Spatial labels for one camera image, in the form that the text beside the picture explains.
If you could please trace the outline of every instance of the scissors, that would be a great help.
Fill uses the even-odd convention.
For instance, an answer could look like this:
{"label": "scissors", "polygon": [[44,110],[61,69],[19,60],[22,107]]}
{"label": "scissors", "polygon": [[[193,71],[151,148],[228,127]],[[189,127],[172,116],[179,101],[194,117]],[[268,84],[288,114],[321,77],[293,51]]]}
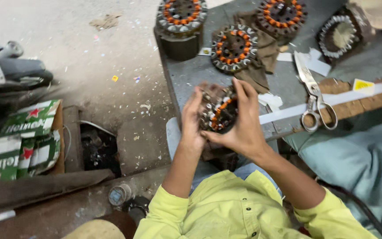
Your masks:
{"label": "scissors", "polygon": [[[316,83],[316,81],[313,79],[312,74],[310,73],[309,69],[305,66],[304,61],[301,57],[302,56],[300,55],[299,52],[294,51],[294,60],[296,62],[300,81],[305,84],[306,90],[309,93],[307,108],[306,108],[306,111],[301,116],[301,123],[304,129],[312,133],[318,129],[319,121],[321,119],[321,122],[325,126],[325,128],[329,130],[333,130],[337,127],[337,123],[338,123],[337,114],[335,113],[332,106],[323,100],[318,83]],[[315,103],[316,103],[316,110],[319,112],[319,114],[313,110],[313,105]],[[331,117],[332,122],[329,125],[325,123],[325,120],[322,117],[322,114],[320,112],[321,105],[325,106],[325,108],[328,111],[328,114]],[[304,118],[307,115],[312,116],[315,119],[315,124],[313,126],[305,125]]]}

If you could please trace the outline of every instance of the scissors blade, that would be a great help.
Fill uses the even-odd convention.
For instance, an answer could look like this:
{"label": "scissors blade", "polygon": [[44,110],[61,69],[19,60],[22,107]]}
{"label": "scissors blade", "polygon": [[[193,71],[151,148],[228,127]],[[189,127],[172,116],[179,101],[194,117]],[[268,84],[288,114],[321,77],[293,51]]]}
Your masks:
{"label": "scissors blade", "polygon": [[301,54],[300,52],[294,51],[294,61],[296,62],[296,67],[297,67],[300,80],[305,83],[315,82],[315,79],[313,79],[312,74],[310,73],[306,65],[304,64],[304,61],[301,58],[300,54]]}

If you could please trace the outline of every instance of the yellow label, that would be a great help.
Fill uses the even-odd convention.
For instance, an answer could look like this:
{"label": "yellow label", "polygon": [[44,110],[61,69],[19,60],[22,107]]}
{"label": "yellow label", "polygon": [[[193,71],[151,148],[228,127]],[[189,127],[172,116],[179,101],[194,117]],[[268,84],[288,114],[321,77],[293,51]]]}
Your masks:
{"label": "yellow label", "polygon": [[374,83],[369,81],[364,81],[361,79],[354,79],[353,90],[360,90],[360,89],[368,88],[370,86],[374,86]]}

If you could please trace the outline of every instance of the cable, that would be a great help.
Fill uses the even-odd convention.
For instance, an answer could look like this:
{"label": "cable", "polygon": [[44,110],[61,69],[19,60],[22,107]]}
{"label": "cable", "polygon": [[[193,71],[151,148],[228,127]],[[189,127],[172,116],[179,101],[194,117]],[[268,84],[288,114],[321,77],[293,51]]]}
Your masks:
{"label": "cable", "polygon": [[372,211],[368,208],[368,206],[362,202],[358,197],[356,197],[353,193],[347,191],[345,188],[343,187],[340,187],[340,186],[336,186],[336,185],[331,185],[323,180],[318,180],[317,181],[321,186],[324,186],[324,187],[329,187],[329,188],[332,188],[340,193],[343,193],[345,194],[346,196],[348,196],[350,199],[352,199],[357,205],[358,207],[364,212],[364,214],[368,217],[368,219],[372,222],[372,224],[374,225],[375,229],[381,234],[382,236],[382,225],[381,223],[377,220],[377,218],[374,216],[374,214],[372,213]]}
{"label": "cable", "polygon": [[100,130],[102,130],[102,131],[108,133],[109,135],[112,135],[113,137],[116,137],[116,136],[114,135],[114,133],[112,133],[112,132],[108,131],[107,129],[105,129],[105,128],[99,126],[99,125],[96,125],[96,124],[94,124],[94,123],[92,123],[92,122],[89,122],[89,121],[86,121],[86,120],[80,120],[79,122],[81,122],[81,123],[85,123],[85,124],[89,124],[89,125],[92,125],[92,126],[98,128],[98,129],[100,129]]}
{"label": "cable", "polygon": [[67,155],[70,153],[70,146],[72,146],[72,133],[70,132],[70,129],[63,124],[63,127],[67,129],[67,132],[69,133],[69,146],[67,146],[67,151],[65,152],[64,157],[67,157]]}

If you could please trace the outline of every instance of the yellow shirt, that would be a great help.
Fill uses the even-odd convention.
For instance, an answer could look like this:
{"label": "yellow shirt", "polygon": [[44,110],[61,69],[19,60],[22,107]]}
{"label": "yellow shirt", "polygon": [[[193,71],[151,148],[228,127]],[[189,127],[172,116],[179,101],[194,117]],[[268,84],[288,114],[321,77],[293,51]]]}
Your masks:
{"label": "yellow shirt", "polygon": [[[188,199],[160,186],[149,210],[134,239],[310,238],[291,228],[279,193],[259,171],[245,181],[222,171],[203,180]],[[376,238],[328,190],[319,205],[294,213],[313,238]]]}

